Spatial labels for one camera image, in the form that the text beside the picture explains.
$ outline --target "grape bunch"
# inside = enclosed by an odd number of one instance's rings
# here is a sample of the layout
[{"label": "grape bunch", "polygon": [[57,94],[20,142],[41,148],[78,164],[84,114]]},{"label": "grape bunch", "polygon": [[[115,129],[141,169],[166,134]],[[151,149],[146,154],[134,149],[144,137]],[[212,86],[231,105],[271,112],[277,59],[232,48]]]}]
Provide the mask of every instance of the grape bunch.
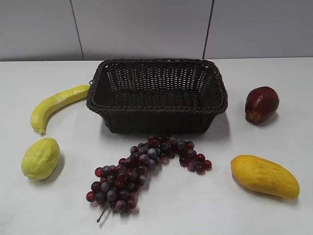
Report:
[{"label": "grape bunch", "polygon": [[107,203],[112,210],[124,212],[137,206],[136,193],[146,182],[148,171],[154,171],[158,164],[168,164],[169,159],[179,155],[180,165],[189,171],[203,175],[212,163],[203,154],[197,154],[191,141],[182,141],[170,135],[149,136],[148,142],[130,148],[130,156],[121,158],[118,165],[98,167],[99,177],[87,193],[89,202]]}]

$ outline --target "basket rim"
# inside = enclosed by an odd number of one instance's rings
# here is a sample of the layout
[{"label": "basket rim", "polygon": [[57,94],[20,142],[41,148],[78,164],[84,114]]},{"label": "basket rim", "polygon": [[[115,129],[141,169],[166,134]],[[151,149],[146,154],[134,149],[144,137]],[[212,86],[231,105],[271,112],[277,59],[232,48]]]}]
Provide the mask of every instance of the basket rim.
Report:
[{"label": "basket rim", "polygon": [[[153,63],[171,63],[171,64],[188,64],[188,65],[201,65],[207,68],[210,68],[214,73],[214,78],[219,84],[220,92],[222,93],[222,101],[218,106],[215,107],[191,107],[191,106],[109,106],[109,105],[100,105],[94,101],[94,95],[97,88],[97,84],[100,80],[102,70],[111,65],[111,64],[150,64]],[[107,115],[109,113],[114,114],[131,114],[131,113],[185,113],[185,114],[207,114],[207,115],[218,115],[223,112],[228,107],[228,94],[224,87],[222,76],[219,72],[219,69],[216,65],[208,60],[202,59],[169,59],[169,58],[161,58],[161,59],[111,59],[105,60],[101,62],[93,76],[93,79],[89,82],[90,89],[87,96],[87,107],[100,114],[99,109],[106,112]]]}]

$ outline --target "wicker basket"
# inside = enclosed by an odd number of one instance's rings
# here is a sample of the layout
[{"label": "wicker basket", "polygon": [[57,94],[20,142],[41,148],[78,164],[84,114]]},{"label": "wicker basket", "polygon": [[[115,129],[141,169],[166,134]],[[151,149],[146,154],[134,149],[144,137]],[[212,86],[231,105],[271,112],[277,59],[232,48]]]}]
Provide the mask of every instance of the wicker basket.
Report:
[{"label": "wicker basket", "polygon": [[205,60],[107,60],[90,84],[87,107],[114,133],[203,133],[227,108],[220,72]]}]

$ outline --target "grape stem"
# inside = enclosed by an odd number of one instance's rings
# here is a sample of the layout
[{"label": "grape stem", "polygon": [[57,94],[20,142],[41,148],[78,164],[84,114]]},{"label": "grape stem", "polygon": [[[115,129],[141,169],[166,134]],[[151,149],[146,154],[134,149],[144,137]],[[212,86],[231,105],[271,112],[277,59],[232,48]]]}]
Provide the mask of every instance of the grape stem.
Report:
[{"label": "grape stem", "polygon": [[103,208],[103,211],[102,211],[100,217],[97,219],[97,223],[100,222],[100,220],[101,220],[101,218],[102,218],[104,212],[106,211],[107,207],[108,207],[108,201],[106,201],[106,203],[105,203],[105,205],[104,205],[104,208]]}]

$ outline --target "tabletop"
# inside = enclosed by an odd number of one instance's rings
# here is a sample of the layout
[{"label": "tabletop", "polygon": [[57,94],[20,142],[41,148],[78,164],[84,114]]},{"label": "tabletop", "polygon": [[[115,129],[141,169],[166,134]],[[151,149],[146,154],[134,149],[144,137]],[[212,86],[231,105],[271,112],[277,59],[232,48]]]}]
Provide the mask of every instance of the tabletop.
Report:
[{"label": "tabletop", "polygon": [[[313,58],[212,60],[228,92],[228,109],[209,130],[179,135],[212,161],[205,175],[187,171],[178,158],[151,177],[137,210],[120,215],[86,201],[99,166],[116,165],[144,134],[114,134],[99,115],[74,103],[50,119],[61,158],[52,175],[26,178],[23,156],[42,137],[30,125],[45,98],[88,84],[100,61],[0,62],[1,235],[311,235],[313,212]],[[270,86],[280,98],[277,114],[260,126],[245,119],[247,94]],[[249,154],[281,164],[298,179],[300,195],[285,200],[244,190],[232,178],[230,161]]]}]

